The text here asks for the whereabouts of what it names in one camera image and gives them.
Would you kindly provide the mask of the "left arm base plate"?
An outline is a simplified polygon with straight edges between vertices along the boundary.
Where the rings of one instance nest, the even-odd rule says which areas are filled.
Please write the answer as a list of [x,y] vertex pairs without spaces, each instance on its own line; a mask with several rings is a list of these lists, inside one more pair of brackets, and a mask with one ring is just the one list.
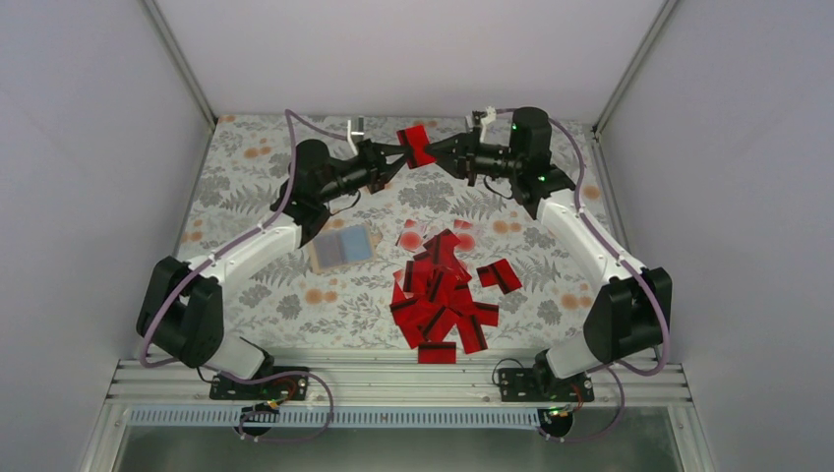
[[282,374],[280,379],[264,381],[257,379],[254,383],[240,383],[217,375],[211,381],[208,397],[211,400],[240,400],[263,402],[272,400],[301,401],[306,398],[309,383],[307,367],[276,366],[267,376]]

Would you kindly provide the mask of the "beige card holder wallet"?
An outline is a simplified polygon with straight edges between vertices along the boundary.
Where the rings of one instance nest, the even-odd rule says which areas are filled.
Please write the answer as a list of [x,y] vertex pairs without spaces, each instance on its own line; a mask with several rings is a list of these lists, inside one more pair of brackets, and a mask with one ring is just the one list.
[[380,241],[368,224],[322,232],[308,244],[311,270],[323,273],[373,261]]

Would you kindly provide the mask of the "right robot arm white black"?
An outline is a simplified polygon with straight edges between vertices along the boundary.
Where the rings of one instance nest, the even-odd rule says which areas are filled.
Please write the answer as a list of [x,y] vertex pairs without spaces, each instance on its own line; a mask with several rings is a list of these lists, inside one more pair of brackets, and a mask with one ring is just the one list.
[[648,268],[620,244],[582,201],[583,177],[572,179],[552,160],[551,140],[559,130],[572,147],[580,174],[585,160],[575,137],[540,108],[511,111],[505,145],[485,143],[489,108],[471,117],[470,129],[425,146],[449,175],[469,184],[479,177],[504,178],[512,198],[566,247],[597,295],[579,333],[541,351],[532,384],[546,400],[568,391],[570,378],[619,364],[652,377],[671,351],[671,276]]

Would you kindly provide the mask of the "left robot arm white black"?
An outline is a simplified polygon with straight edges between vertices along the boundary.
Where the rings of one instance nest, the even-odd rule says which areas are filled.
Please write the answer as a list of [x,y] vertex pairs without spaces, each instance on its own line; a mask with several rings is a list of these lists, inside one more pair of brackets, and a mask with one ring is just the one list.
[[320,140],[297,144],[266,219],[205,256],[166,257],[155,265],[137,320],[143,346],[162,349],[170,362],[219,371],[248,397],[266,395],[274,376],[268,353],[226,333],[225,296],[314,239],[331,216],[330,201],[382,190],[412,153],[409,146],[363,140],[355,156],[341,160]]

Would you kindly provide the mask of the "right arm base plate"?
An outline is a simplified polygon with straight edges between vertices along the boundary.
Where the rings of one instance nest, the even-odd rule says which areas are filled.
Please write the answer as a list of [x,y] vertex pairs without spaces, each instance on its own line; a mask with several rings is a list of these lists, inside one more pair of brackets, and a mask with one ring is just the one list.
[[531,368],[500,368],[494,374],[494,383],[503,402],[577,403],[595,400],[593,383],[584,373],[559,380],[538,376]]

